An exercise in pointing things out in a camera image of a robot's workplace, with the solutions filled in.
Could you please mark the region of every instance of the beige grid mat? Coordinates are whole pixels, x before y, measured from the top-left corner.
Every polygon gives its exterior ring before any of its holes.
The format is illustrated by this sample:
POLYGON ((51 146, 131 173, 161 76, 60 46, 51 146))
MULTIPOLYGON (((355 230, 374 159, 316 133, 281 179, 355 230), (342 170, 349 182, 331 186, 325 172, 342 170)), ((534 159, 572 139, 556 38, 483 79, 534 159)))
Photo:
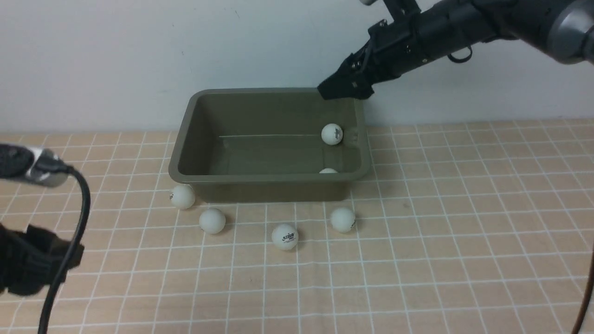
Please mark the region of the beige grid mat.
MULTIPOLYGON (((343 203, 178 212, 176 133, 0 135, 45 145, 93 193, 82 265, 51 333, 559 333, 571 329, 594 241, 594 120, 370 128, 372 173, 343 203), (355 209, 356 230, 324 218, 355 209), (270 243, 296 224, 297 251, 270 243)), ((0 220, 70 239, 80 195, 0 184, 0 220)), ((36 333, 44 294, 0 297, 0 333, 36 333)), ((594 331, 590 314, 584 332, 594 331)))

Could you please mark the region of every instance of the bin rim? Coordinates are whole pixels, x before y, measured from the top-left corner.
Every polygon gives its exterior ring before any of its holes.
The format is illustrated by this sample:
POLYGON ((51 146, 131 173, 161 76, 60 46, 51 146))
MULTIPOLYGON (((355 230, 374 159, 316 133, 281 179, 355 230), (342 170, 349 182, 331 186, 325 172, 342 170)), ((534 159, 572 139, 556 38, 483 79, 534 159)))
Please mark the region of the bin rim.
POLYGON ((178 136, 175 140, 173 152, 169 162, 169 176, 172 180, 181 184, 249 184, 249 183, 276 183, 276 182, 353 182, 363 178, 371 169, 371 152, 369 150, 369 143, 367 138, 367 130, 365 128, 365 117, 363 114, 363 103, 360 100, 351 99, 355 105, 355 118, 357 120, 357 133, 360 143, 359 150, 361 165, 359 169, 349 173, 300 173, 300 174, 284 174, 279 180, 279 174, 250 174, 250 175, 186 175, 182 174, 179 169, 179 160, 181 158, 182 147, 188 133, 190 120, 194 114, 195 106, 202 96, 209 94, 229 94, 229 93, 318 93, 316 88, 297 87, 297 88, 232 88, 232 89, 207 89, 194 94, 189 102, 188 107, 179 129, 178 136))

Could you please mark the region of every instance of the white wall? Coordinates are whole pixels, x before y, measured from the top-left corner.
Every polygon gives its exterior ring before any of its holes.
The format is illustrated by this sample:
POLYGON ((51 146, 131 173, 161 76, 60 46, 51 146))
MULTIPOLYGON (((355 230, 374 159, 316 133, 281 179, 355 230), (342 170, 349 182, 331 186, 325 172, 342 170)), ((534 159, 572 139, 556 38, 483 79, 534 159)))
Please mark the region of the white wall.
MULTIPOLYGON (((357 0, 4 0, 0 130, 177 128, 203 89, 316 86, 388 17, 357 0)), ((494 42, 464 65, 441 59, 376 85, 367 116, 594 116, 592 87, 590 65, 494 42)))

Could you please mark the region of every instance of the olive green plastic bin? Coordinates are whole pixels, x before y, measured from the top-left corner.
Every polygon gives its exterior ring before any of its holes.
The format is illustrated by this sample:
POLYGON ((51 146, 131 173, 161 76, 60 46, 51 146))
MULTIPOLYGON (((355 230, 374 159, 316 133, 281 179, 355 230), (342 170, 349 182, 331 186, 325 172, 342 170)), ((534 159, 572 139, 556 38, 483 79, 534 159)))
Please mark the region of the olive green plastic bin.
POLYGON ((360 101, 325 101, 310 88, 223 89, 190 99, 169 175, 209 203, 337 201, 370 164, 360 101), (321 139, 328 123, 345 132, 336 146, 321 139))

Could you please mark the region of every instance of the printed logo on ball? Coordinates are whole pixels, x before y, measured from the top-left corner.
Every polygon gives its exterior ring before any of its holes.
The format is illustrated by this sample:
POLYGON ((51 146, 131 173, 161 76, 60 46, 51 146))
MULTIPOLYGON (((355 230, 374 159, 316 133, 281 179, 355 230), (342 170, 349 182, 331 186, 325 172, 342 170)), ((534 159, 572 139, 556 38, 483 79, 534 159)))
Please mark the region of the printed logo on ball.
POLYGON ((289 233, 283 237, 283 242, 291 242, 295 240, 295 233, 289 233))

